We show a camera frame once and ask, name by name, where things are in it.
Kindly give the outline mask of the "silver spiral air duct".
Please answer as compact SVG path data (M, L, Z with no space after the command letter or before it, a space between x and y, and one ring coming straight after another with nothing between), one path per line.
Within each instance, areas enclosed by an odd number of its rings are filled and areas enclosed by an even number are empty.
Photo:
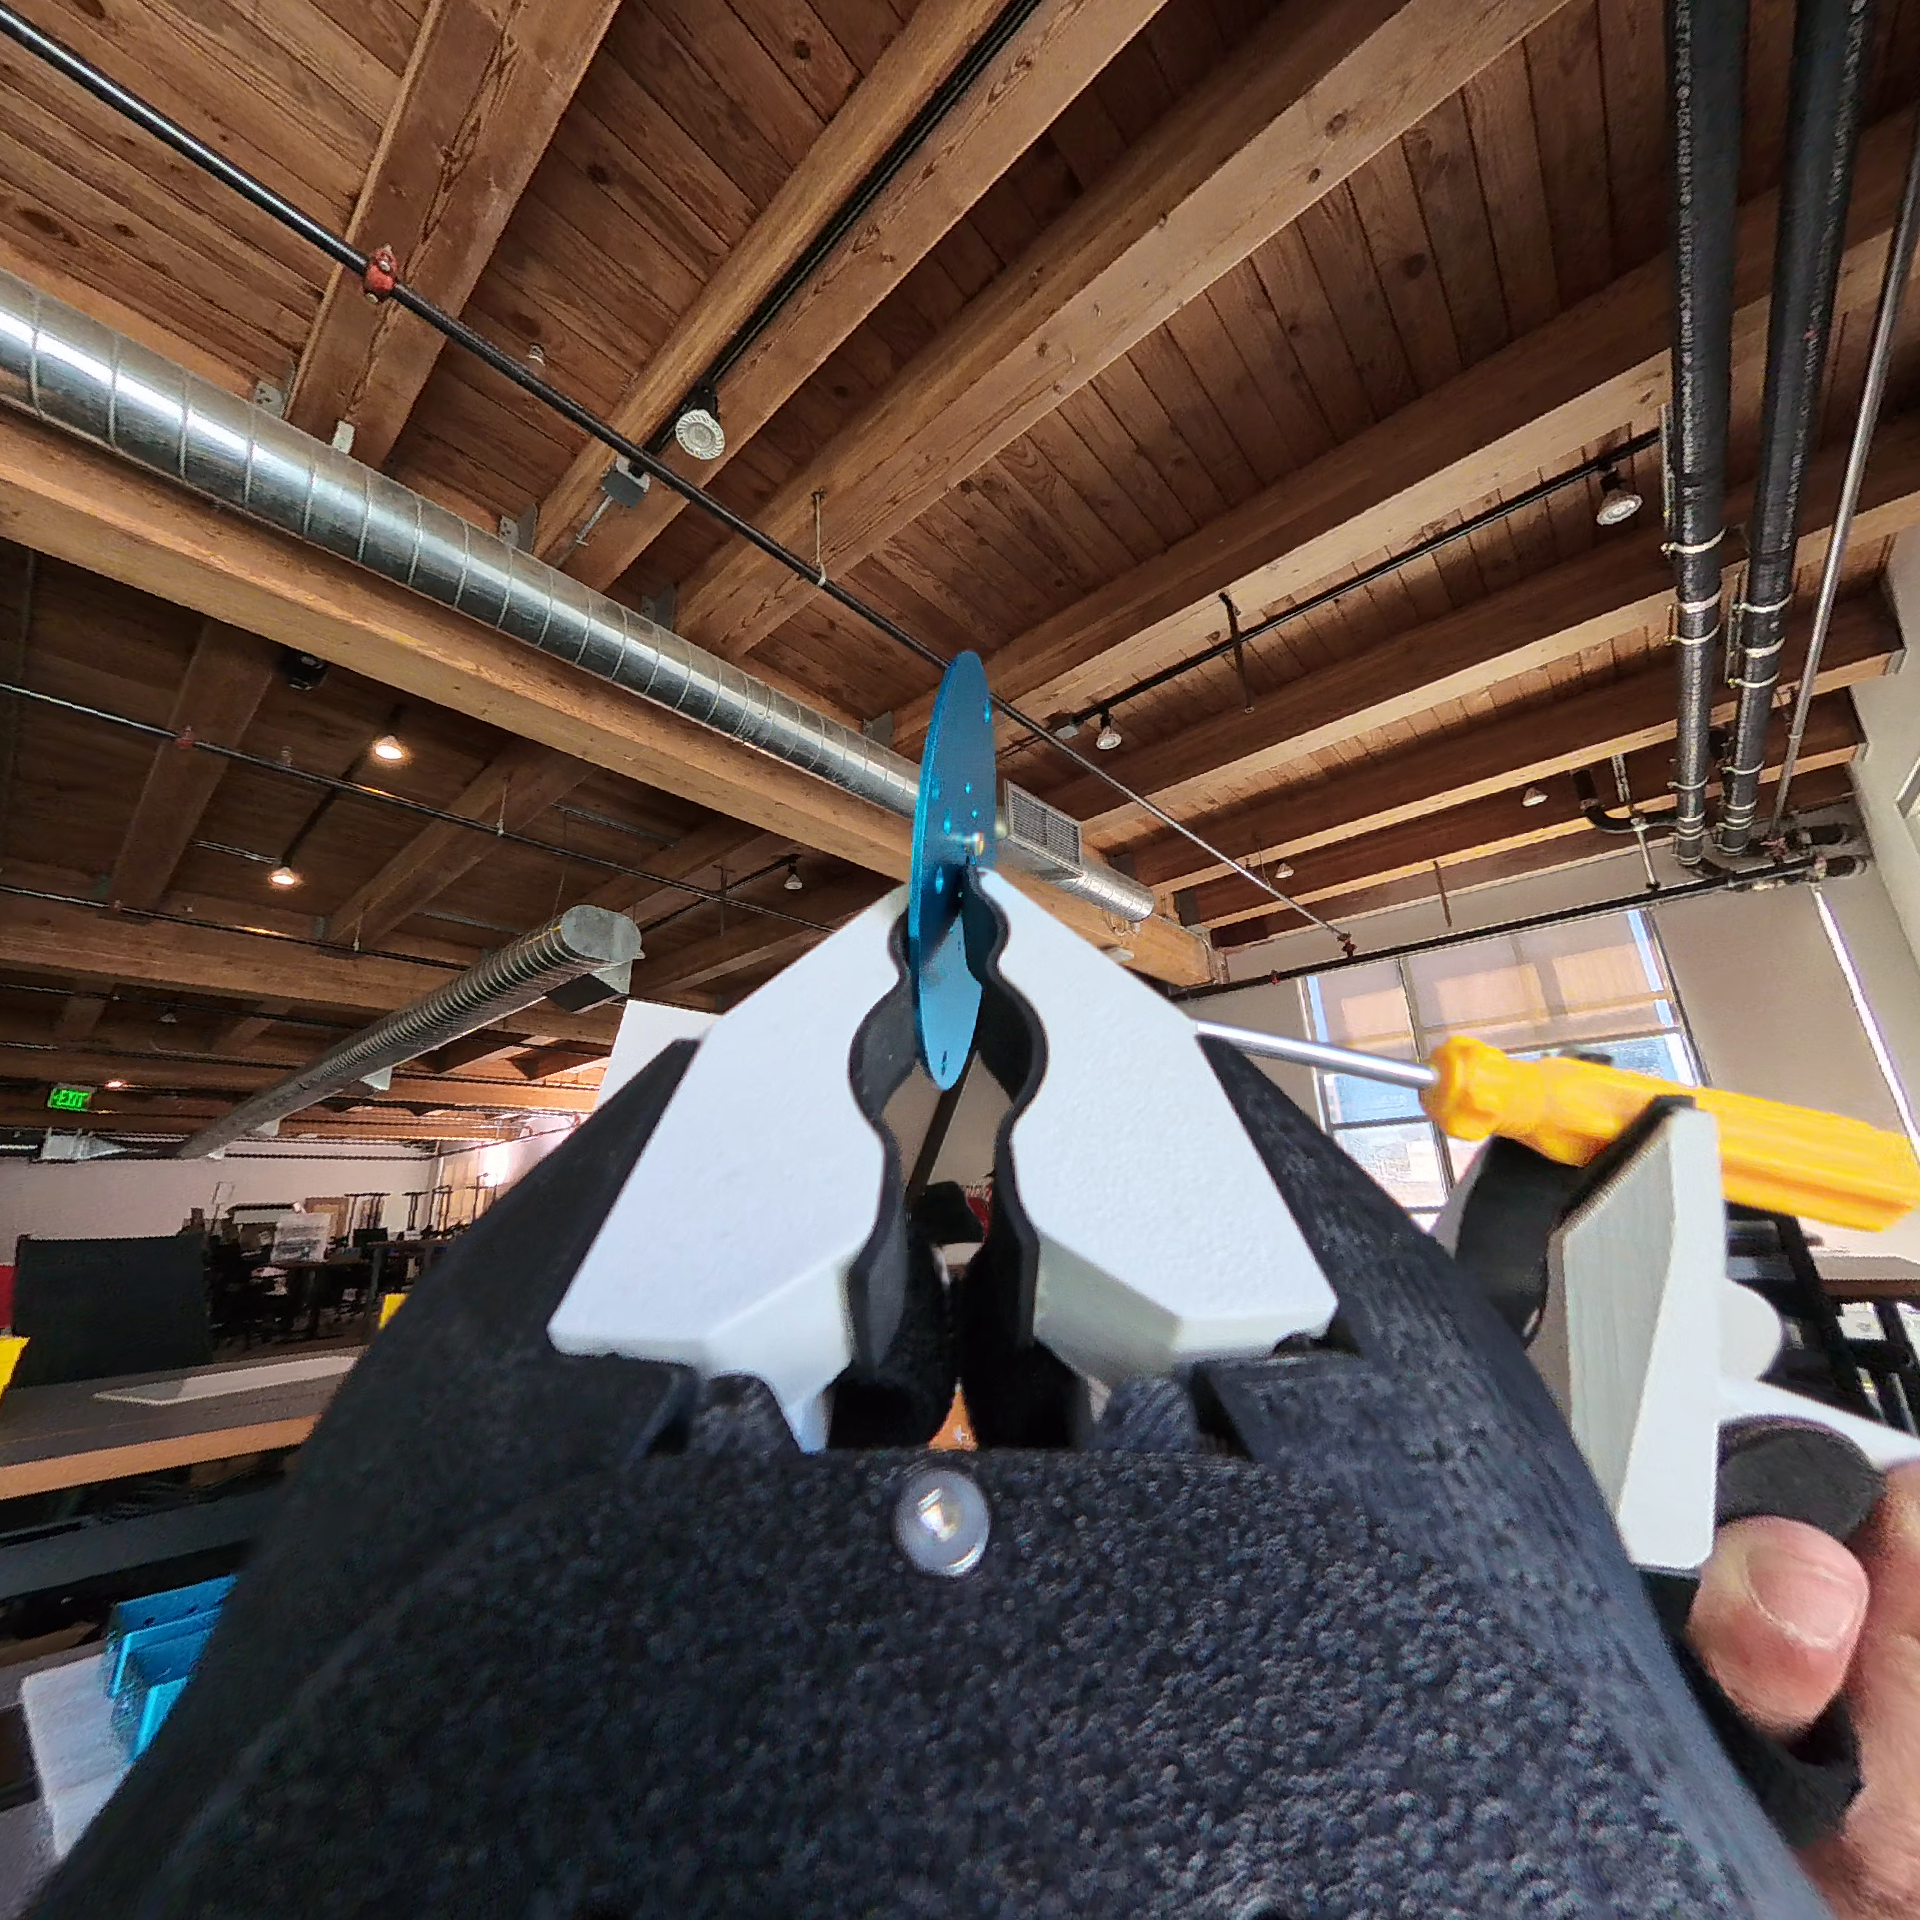
M3 275L3 531L901 881L918 779L417 493Z

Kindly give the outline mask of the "wood-edged grey desk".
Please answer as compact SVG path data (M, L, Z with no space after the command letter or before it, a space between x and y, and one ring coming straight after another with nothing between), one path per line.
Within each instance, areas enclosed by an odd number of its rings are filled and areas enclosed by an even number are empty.
M9 1386L2 1499L197 1469L302 1444L364 1347Z

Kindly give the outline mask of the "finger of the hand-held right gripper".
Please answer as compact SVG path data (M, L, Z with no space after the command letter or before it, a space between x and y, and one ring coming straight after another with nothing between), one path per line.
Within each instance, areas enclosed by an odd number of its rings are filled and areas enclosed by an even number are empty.
M1780 1347L1727 1272L1717 1126L1649 1107L1547 1238L1546 1385L1628 1560L1695 1572L1715 1537L1717 1382Z
M1583 1181L1552 1159L1473 1159L1435 1217L1435 1240L1519 1340L1539 1328L1550 1238Z

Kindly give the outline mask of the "grey finned ceiling tube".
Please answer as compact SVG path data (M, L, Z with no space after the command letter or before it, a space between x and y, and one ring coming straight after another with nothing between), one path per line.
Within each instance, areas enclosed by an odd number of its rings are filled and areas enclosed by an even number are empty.
M542 1001L582 1012L626 997L644 956L641 930L609 909L578 904L516 936L435 991L252 1095L230 1115L178 1144L178 1161L221 1154L228 1144L276 1126L324 1096L356 1086L385 1090L391 1073L443 1044L521 1015Z

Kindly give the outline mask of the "blue round metal plate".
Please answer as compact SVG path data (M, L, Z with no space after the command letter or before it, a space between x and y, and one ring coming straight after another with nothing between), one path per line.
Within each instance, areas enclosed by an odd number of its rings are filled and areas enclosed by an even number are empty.
M967 958L967 877L996 862L996 722L983 661L941 672L921 746L905 904L905 966L921 1066L936 1089L965 1073L981 1004Z

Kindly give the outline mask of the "large window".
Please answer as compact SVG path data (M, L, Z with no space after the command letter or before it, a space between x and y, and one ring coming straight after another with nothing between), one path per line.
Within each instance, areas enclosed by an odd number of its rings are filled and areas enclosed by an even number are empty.
M1651 919L1640 910L1534 927L1383 958L1299 985L1307 1035L1403 1063L1450 1039L1521 1061L1589 1054L1679 1089L1700 1081ZM1475 1143L1440 1132L1408 1089L1322 1068L1314 1099L1332 1141L1431 1227Z

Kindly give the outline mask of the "large blue U bracket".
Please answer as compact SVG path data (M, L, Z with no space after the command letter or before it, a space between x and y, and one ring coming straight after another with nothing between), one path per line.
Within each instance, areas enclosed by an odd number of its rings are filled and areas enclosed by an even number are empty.
M134 1649L121 1661L109 1695L109 1730L129 1762L155 1741L202 1651L202 1641L171 1641Z
M214 1577L179 1588L131 1597L108 1612L103 1637L103 1684L109 1695L124 1687L128 1661L179 1637L206 1637L236 1584L234 1574Z

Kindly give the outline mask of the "black insulated pipe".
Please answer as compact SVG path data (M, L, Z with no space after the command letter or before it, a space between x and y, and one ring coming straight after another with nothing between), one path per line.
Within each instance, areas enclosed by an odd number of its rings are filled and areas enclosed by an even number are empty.
M1868 2L1800 2L1794 11L1760 446L1737 600L1737 705L1714 835L1725 857L1747 848L1757 816L1854 191L1870 16Z
M1747 4L1667 2L1671 348L1663 425L1674 575L1674 857L1708 855L1711 709L1722 635L1724 474L1740 228Z

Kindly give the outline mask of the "white card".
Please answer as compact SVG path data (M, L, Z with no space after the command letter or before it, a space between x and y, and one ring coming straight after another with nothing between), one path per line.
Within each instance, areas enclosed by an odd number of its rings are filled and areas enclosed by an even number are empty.
M609 1105L635 1075L672 1044L697 1043L716 1020L717 1016L706 1010L628 998L620 1010L611 1052L604 1063L591 1110L599 1113Z

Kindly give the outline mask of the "person's right hand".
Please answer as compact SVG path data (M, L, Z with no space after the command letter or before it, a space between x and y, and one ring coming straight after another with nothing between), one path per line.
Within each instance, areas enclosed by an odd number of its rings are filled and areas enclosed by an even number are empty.
M1756 1517L1724 1526L1700 1572L1691 1645L1760 1733L1795 1743L1846 1702L1862 1788L1801 1866L1836 1917L1917 1915L1917 1466L1849 1545Z

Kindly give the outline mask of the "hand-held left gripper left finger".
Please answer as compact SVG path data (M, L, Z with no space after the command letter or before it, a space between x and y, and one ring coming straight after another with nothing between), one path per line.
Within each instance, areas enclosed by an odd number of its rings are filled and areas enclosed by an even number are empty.
M904 901L707 1029L548 1321L558 1353L758 1380L800 1449L827 1444L845 1396L857 1431L940 1429L941 1271L883 1122L916 1063Z

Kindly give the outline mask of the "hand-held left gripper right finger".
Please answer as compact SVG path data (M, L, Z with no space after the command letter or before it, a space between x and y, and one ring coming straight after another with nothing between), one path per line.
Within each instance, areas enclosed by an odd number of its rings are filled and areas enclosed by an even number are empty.
M1005 1095L963 1274L979 1444L1083 1444L1091 1389L1320 1336L1335 1297L1197 1029L996 874L969 879L977 1066Z

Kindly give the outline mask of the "black sprinkler pipe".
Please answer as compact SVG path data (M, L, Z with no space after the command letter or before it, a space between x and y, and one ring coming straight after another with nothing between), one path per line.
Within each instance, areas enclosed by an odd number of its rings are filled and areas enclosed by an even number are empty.
M888 615L875 611L875 606L865 602L862 597L841 587L826 572L819 561L806 561L802 555L765 534L747 519L731 512L731 508L717 501L712 493L672 470L663 458L656 457L644 444L631 443L607 420L602 420L582 402L566 397L561 390L538 377L525 363L508 357L502 348L496 348L464 321L446 313L443 306L407 283L390 250L364 252L356 248L342 234L330 230L304 213L297 205L282 198L266 183L253 178L252 173L189 135L174 119L153 108L129 88L108 79L108 75L92 61L84 61L81 55L65 46L62 40L32 24L11 4L3 4L2 16L3 37L16 43L23 52L49 67L62 79L79 87L89 98L97 100L119 119L131 123L131 127L138 130L147 132L161 146L189 163L199 173L230 189L245 205L270 217L280 228L289 230L304 245L324 252L324 257L342 269L358 287L359 295L373 306L395 306L412 315L419 321L419 324L429 327L443 342L462 348L467 353L467 357L477 360L488 371L503 377L511 387L533 398L551 414L576 428L582 428L591 443L605 449L614 458L626 460L629 468L644 473L658 486L658 491L673 493L680 501L697 508L702 514L719 525L736 541L741 541L754 549L756 555L772 561L780 570L802 584L822 593L826 600L833 602L844 613L854 615L871 627L880 637L900 644L901 651L910 652L918 661L924 661L925 665L938 668L949 666L949 658L946 655L938 652L924 642L924 638L901 628Z

